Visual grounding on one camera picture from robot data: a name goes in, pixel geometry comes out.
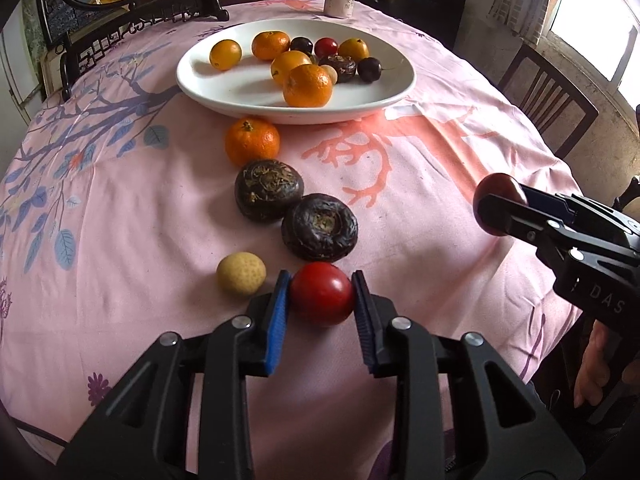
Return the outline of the person's right hand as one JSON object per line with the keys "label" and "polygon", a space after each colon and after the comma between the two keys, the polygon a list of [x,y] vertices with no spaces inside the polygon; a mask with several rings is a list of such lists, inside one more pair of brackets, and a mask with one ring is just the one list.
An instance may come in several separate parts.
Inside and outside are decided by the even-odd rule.
{"label": "person's right hand", "polygon": [[585,402],[597,405],[603,398],[603,388],[610,381],[610,358],[606,350],[613,343],[614,333],[605,325],[596,321],[574,387],[574,407],[579,408]]}

